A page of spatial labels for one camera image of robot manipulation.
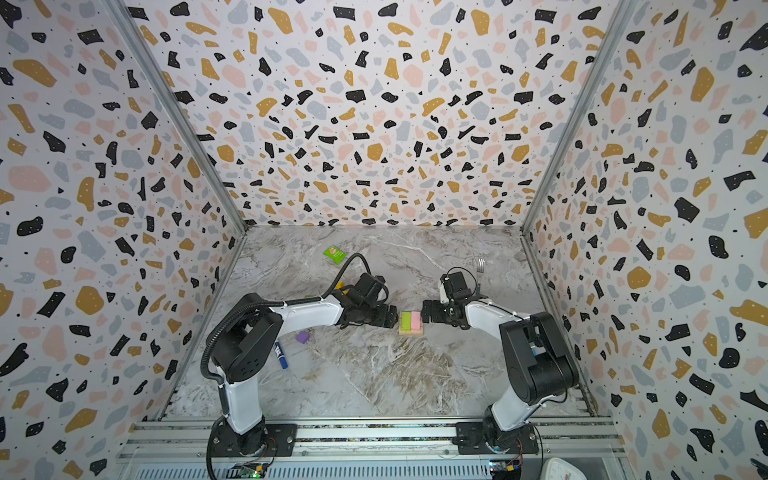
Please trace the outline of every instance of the pink block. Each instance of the pink block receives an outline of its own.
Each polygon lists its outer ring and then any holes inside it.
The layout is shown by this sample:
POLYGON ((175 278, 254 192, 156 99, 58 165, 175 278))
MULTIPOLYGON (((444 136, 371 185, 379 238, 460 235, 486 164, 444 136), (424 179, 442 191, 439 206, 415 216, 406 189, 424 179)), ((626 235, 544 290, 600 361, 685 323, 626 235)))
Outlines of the pink block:
POLYGON ((422 329, 422 313, 411 312, 411 330, 421 330, 421 329, 422 329))

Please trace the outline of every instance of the terrazzo pattern wall panel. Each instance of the terrazzo pattern wall panel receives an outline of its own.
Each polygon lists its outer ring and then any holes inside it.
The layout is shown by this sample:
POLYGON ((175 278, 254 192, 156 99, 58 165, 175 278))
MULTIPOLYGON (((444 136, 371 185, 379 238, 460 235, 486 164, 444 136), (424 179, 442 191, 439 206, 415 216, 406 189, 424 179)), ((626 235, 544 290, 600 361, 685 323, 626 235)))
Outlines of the terrazzo pattern wall panel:
POLYGON ((128 4, 246 222, 512 225, 615 2, 128 4))
POLYGON ((530 232, 637 478, 768 462, 767 5, 638 3, 530 232))
POLYGON ((101 4, 0 15, 0 478, 106 478, 236 238, 101 4))

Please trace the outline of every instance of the marble floor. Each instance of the marble floor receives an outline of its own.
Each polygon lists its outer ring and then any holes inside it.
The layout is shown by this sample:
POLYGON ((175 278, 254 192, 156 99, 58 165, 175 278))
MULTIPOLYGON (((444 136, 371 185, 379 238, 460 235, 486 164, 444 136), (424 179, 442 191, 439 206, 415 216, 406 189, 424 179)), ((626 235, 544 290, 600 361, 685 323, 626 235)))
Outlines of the marble floor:
MULTIPOLYGON (((438 299, 438 278, 452 266, 475 271, 487 260, 482 292, 518 312, 544 308, 512 229, 487 228, 322 228, 256 227, 207 326, 207 334, 245 293, 268 300, 319 295, 339 270, 323 255, 336 245, 365 255, 374 275, 383 275, 389 302, 398 311, 420 310, 438 299)), ((353 262, 343 280, 354 283, 362 264, 353 262)), ((425 325, 418 337, 395 329, 336 326, 307 330, 307 344, 295 333, 279 338, 289 368, 274 355, 260 372, 259 400, 264 415, 277 416, 432 416, 481 415, 508 386, 501 344, 476 329, 425 325)), ((197 346, 166 416, 218 416, 215 382, 203 379, 197 346)), ((584 415, 575 390, 562 405, 549 404, 539 415, 584 415)))

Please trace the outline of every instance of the green snack packet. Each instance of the green snack packet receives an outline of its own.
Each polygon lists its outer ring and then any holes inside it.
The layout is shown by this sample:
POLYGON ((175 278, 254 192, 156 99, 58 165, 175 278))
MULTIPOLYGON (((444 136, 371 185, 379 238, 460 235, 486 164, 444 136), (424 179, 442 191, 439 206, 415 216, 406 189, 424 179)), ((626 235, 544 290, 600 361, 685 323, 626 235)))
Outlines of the green snack packet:
POLYGON ((342 260, 344 260, 344 257, 346 257, 346 252, 343 252, 336 245, 332 245, 328 250, 323 252, 323 255, 331 257, 331 260, 336 262, 336 265, 338 265, 342 260))

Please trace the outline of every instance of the silver fork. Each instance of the silver fork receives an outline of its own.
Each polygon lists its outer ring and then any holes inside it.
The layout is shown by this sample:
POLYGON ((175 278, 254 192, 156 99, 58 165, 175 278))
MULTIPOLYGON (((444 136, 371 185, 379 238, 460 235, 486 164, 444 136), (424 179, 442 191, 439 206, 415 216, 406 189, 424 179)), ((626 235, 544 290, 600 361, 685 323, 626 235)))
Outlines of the silver fork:
POLYGON ((480 294, 480 283, 482 281, 482 274, 485 272, 485 258, 478 258, 478 265, 477 265, 477 286, 475 287, 475 295, 480 294))

